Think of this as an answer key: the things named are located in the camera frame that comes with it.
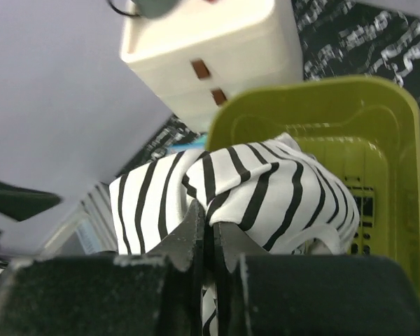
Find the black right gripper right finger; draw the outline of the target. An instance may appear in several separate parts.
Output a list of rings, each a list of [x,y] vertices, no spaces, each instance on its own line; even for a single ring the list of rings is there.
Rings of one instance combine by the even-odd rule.
[[[272,255],[213,227],[220,335],[420,335],[420,301],[388,258]]]

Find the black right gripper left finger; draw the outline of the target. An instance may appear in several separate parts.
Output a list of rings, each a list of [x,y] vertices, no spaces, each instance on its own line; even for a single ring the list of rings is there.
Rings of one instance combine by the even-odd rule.
[[[201,335],[204,210],[143,255],[14,260],[0,278],[0,335]]]

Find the black white striped tank top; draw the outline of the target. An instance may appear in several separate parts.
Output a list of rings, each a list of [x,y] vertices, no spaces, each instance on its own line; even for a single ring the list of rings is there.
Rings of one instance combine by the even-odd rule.
[[[191,148],[109,186],[121,255],[193,256],[196,232],[235,224],[271,254],[346,253],[360,224],[349,189],[287,133],[215,151]]]

